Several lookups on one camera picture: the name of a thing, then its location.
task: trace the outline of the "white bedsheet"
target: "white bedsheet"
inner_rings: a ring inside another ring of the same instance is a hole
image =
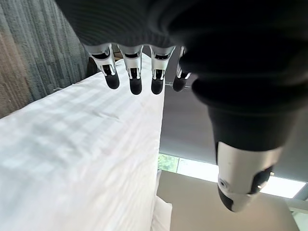
[[[155,197],[164,93],[102,73],[0,120],[1,231],[147,231]]]

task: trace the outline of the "window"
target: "window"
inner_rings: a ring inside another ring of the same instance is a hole
[[[210,163],[159,154],[158,168],[211,182],[218,181],[219,168],[217,165]],[[270,177],[261,192],[293,198],[305,185],[306,182],[302,181]]]

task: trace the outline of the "white wall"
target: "white wall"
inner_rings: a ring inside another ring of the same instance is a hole
[[[296,213],[294,214],[294,219],[300,231],[308,231],[308,214]]]
[[[228,211],[215,183],[163,171],[157,195],[172,203],[171,231],[298,231],[282,198],[262,194],[245,211]]]

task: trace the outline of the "green foliage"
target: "green foliage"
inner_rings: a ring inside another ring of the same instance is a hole
[[[158,154],[158,168],[169,171],[169,172],[177,172],[179,164],[179,158],[165,155],[165,154]]]

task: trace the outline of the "black fingertip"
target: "black fingertip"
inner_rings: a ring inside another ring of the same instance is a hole
[[[106,82],[108,87],[110,87],[111,89],[117,89],[120,86],[120,80],[119,80],[119,76],[117,75],[117,72],[115,73],[115,75],[107,75],[105,76],[106,78]]]
[[[130,79],[129,80],[129,86],[130,86],[131,93],[133,93],[134,95],[139,95],[142,91],[141,78]]]
[[[219,193],[219,197],[222,201],[222,203],[225,205],[225,207],[230,210],[231,212],[232,211],[232,206],[233,206],[233,200],[231,200],[230,198],[228,198],[219,188],[218,186],[218,193]]]
[[[175,76],[173,81],[173,90],[175,90],[176,92],[180,92],[181,90],[183,90],[186,85],[186,81],[187,80],[184,78],[178,78],[177,76]]]
[[[153,94],[158,95],[162,92],[164,81],[160,79],[152,79],[151,90]]]

